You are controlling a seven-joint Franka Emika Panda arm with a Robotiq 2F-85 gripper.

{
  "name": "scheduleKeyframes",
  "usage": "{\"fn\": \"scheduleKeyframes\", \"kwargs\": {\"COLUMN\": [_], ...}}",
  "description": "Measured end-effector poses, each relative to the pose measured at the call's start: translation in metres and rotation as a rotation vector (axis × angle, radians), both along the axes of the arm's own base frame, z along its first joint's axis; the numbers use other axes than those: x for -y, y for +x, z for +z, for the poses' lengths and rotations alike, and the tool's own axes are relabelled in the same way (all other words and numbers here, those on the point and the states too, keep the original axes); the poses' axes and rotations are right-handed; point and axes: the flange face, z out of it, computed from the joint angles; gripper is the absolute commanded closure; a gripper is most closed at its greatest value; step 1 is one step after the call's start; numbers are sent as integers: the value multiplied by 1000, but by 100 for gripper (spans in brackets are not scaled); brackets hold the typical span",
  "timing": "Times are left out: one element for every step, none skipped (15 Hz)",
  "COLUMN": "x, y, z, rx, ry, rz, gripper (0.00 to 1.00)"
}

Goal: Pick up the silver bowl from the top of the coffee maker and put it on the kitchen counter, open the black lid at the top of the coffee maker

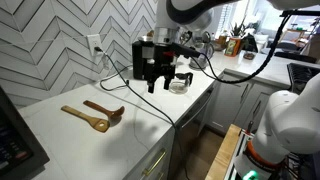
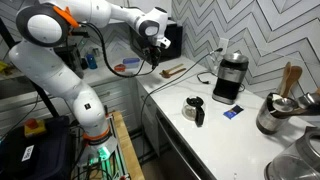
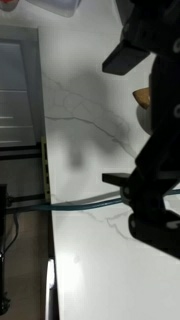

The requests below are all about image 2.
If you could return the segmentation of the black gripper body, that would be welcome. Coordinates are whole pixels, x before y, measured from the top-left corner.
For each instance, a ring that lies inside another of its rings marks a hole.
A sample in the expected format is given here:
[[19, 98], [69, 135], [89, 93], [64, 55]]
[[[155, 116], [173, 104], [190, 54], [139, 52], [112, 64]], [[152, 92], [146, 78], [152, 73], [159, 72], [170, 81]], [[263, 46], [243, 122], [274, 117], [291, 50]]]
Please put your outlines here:
[[149, 64], [157, 64], [160, 61], [161, 50], [156, 46], [148, 46], [143, 49], [143, 54]]

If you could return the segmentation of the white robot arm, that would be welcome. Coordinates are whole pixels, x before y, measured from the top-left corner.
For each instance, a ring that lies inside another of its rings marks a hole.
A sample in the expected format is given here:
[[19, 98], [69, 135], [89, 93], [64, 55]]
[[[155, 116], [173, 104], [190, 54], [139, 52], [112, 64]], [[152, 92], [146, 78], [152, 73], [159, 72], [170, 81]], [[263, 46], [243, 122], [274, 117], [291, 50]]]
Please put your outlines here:
[[16, 26], [22, 41], [9, 51], [11, 62], [24, 75], [71, 106], [88, 143], [89, 152], [83, 160], [90, 163], [109, 159], [117, 139], [94, 89], [56, 55], [54, 48], [67, 39], [72, 28], [85, 25], [99, 31], [112, 19], [126, 22], [153, 46], [168, 48], [171, 44], [165, 37], [168, 14], [160, 7], [145, 13], [107, 0], [39, 0], [37, 5], [17, 13]]

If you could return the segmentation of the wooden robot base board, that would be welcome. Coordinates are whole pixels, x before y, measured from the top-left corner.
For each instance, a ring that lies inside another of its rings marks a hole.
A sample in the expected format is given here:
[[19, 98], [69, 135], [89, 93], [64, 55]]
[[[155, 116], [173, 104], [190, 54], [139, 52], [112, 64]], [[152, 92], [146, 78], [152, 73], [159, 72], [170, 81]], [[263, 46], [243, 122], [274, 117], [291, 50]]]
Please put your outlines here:
[[112, 112], [112, 116], [126, 169], [130, 174], [131, 180], [145, 180], [122, 114], [119, 111], [114, 111]]

